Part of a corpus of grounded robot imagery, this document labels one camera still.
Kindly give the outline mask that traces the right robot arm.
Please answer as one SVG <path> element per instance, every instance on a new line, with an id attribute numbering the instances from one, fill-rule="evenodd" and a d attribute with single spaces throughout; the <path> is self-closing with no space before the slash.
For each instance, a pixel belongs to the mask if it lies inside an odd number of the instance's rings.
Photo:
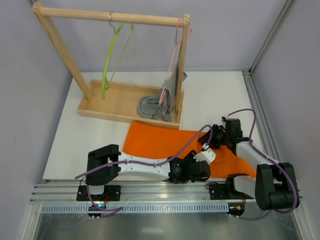
<path id="1" fill-rule="evenodd" d="M 224 119 L 213 125 L 211 144 L 214 149 L 225 146 L 235 156 L 255 169 L 255 177 L 245 173 L 229 174 L 225 184 L 230 196 L 251 197 L 263 211 L 287 213 L 300 205 L 295 169 L 289 162 L 263 153 L 250 136 L 244 137 L 238 118 Z"/>

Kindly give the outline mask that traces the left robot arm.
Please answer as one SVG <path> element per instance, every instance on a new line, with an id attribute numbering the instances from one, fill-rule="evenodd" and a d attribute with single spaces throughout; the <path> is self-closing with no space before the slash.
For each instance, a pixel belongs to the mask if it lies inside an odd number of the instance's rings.
<path id="1" fill-rule="evenodd" d="M 88 153 L 87 169 L 79 177 L 85 177 L 88 195 L 100 195 L 105 185 L 117 177 L 146 177 L 156 181 L 168 181 L 172 184 L 185 184 L 206 181 L 210 178 L 210 164 L 216 154 L 210 149 L 209 143 L 213 136 L 213 127 L 206 124 L 189 140 L 182 150 L 199 136 L 205 128 L 209 128 L 207 139 L 201 147 L 201 152 L 190 151 L 184 158 L 179 158 L 178 151 L 169 158 L 143 158 L 119 151 L 119 146 L 110 144 Z"/>

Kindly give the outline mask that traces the orange trousers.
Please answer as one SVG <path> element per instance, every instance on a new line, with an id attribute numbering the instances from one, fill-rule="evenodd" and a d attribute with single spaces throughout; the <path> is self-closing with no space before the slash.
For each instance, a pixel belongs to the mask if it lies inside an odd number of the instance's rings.
<path id="1" fill-rule="evenodd" d="M 136 157 L 167 159 L 176 154 L 196 133 L 133 122 L 122 151 Z M 230 174 L 247 174 L 252 178 L 256 176 L 255 169 L 226 146 L 221 146 L 214 152 L 216 158 L 210 164 L 211 178 L 227 178 Z"/>

